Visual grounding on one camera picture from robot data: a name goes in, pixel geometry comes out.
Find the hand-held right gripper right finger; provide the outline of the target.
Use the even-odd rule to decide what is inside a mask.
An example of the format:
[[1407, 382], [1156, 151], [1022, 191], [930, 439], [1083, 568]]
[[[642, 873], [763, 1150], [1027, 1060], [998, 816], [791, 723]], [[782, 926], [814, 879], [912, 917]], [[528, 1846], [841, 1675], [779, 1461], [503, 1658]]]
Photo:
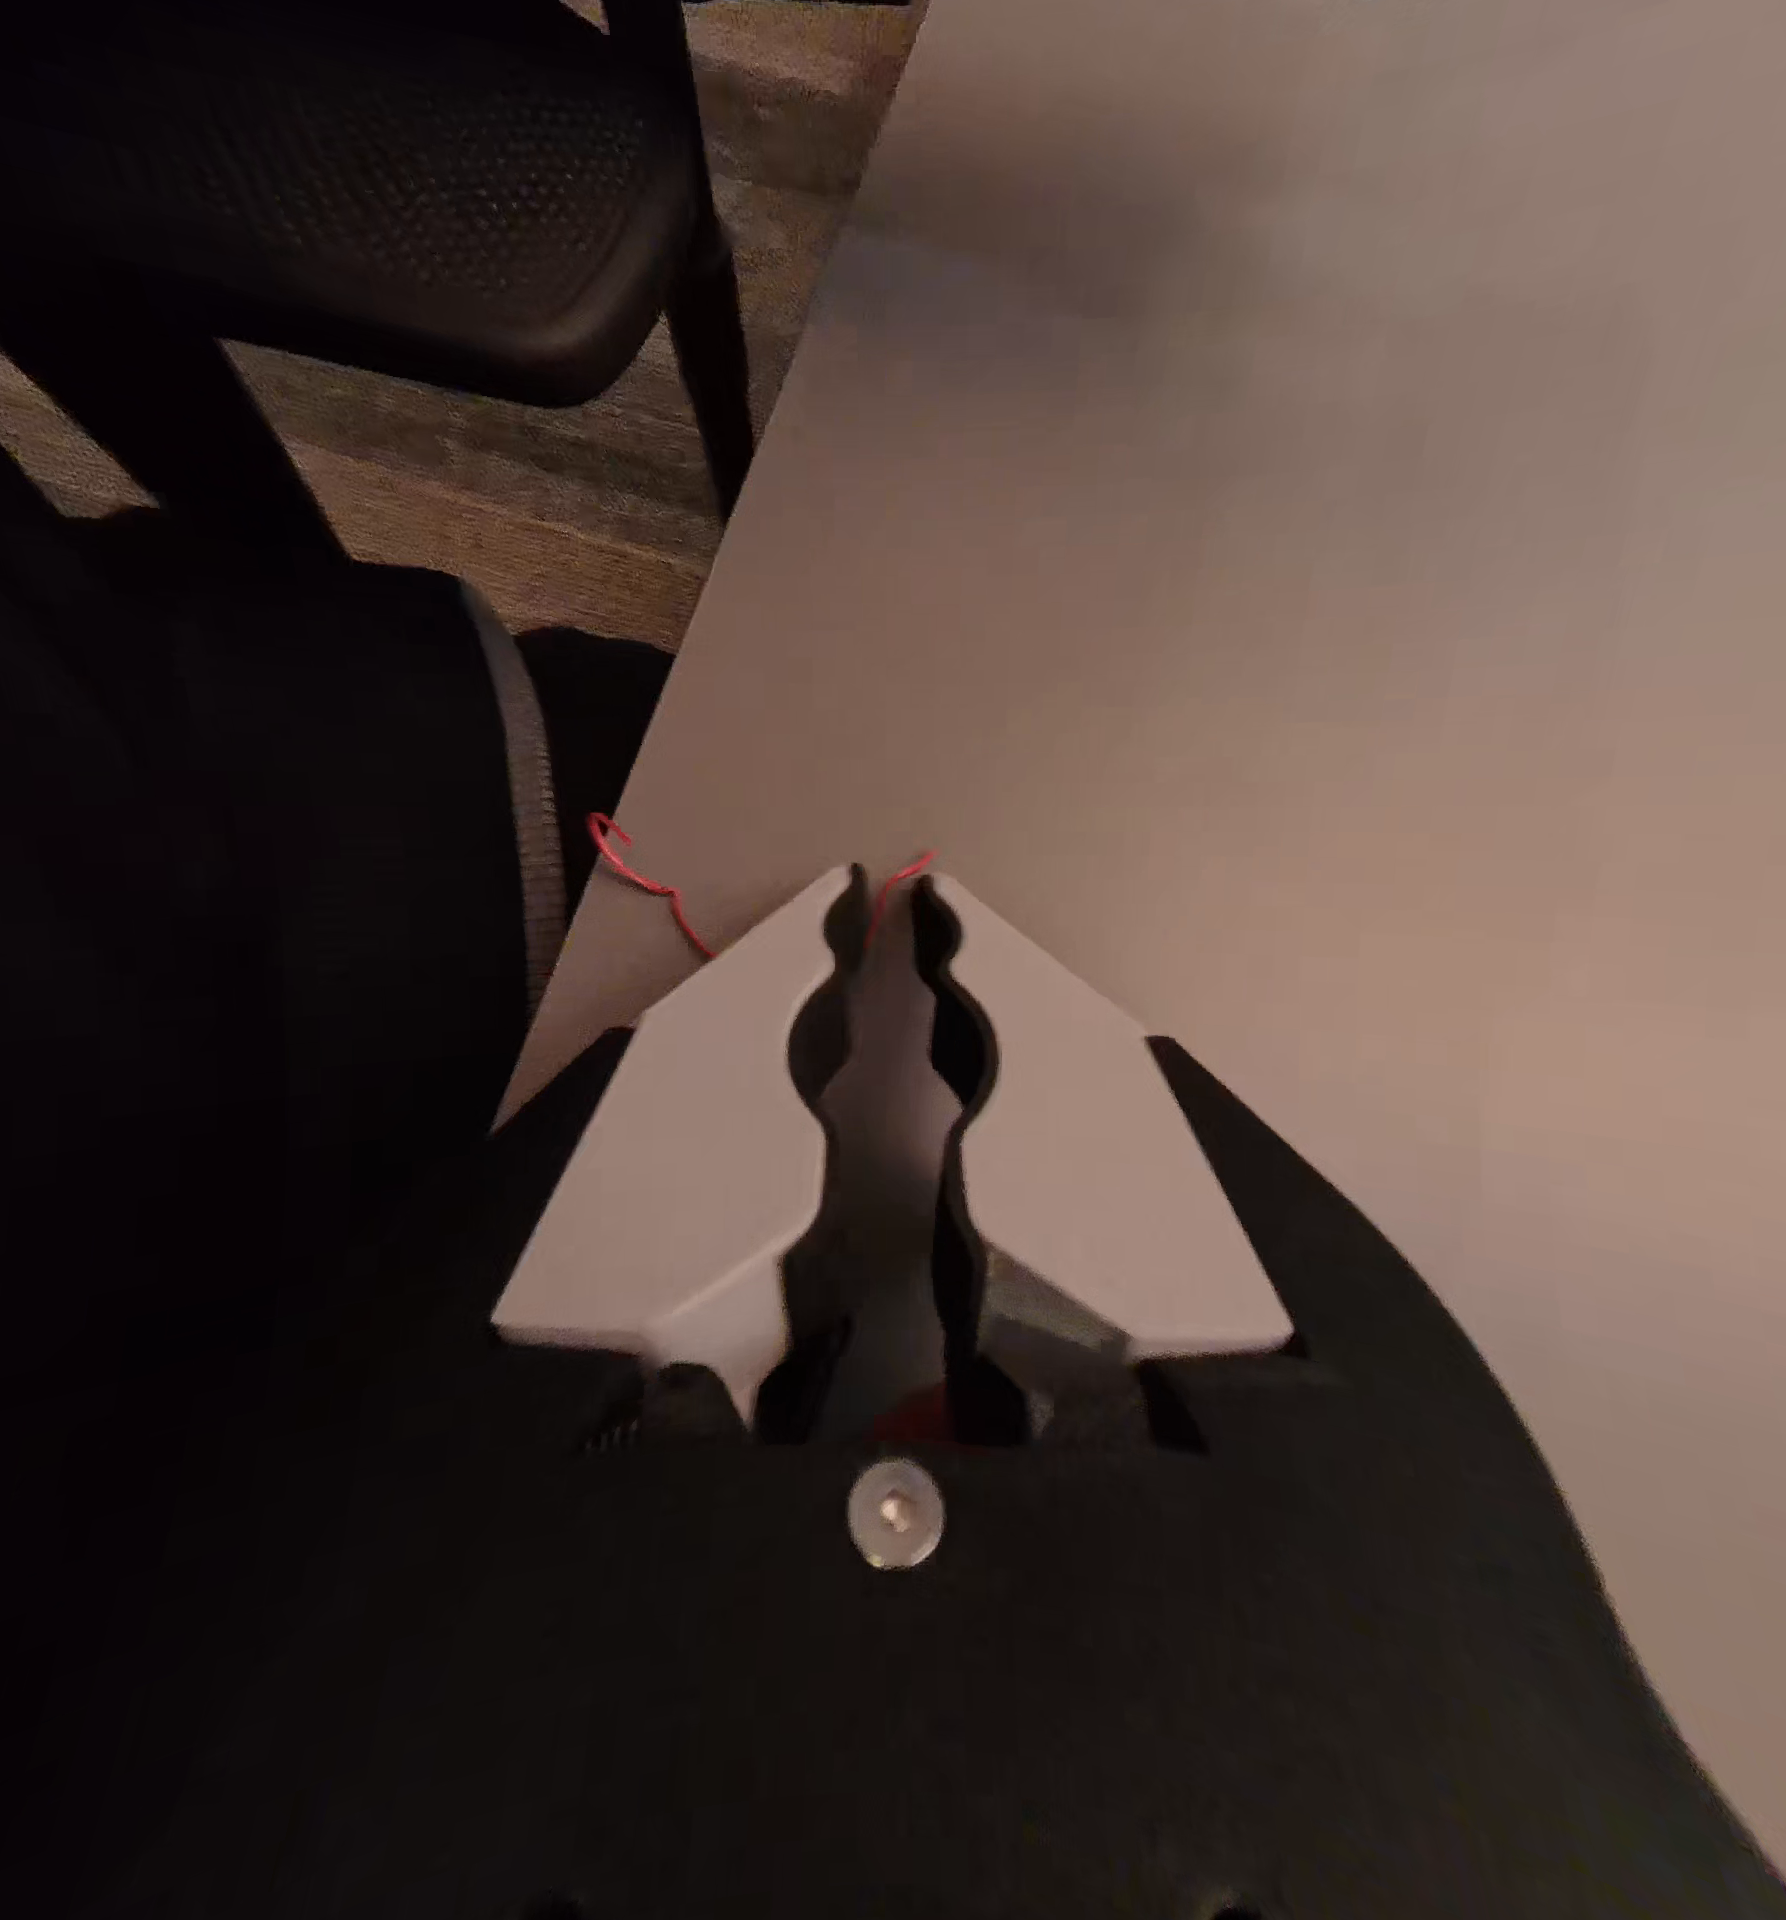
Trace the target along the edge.
[[957, 879], [909, 901], [952, 1092], [930, 1239], [945, 1421], [971, 1447], [1194, 1447], [1167, 1369], [1294, 1325], [1142, 1023]]

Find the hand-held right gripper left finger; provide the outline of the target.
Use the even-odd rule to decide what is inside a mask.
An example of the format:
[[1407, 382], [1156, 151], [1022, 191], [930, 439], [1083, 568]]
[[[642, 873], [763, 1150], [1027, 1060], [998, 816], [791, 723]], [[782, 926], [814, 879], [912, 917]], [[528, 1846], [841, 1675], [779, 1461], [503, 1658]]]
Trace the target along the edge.
[[704, 1370], [755, 1425], [810, 1341], [786, 1265], [828, 1202], [869, 892], [826, 870], [640, 1016], [500, 1293], [504, 1341]]

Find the black mesh office chair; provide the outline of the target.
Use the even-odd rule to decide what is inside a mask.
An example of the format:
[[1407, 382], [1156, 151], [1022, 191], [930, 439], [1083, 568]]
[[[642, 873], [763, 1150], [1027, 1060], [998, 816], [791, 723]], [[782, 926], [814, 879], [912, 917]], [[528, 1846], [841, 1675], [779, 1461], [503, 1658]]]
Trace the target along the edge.
[[155, 502], [337, 539], [224, 346], [572, 410], [665, 322], [755, 457], [679, 1], [0, 4], [0, 353]]

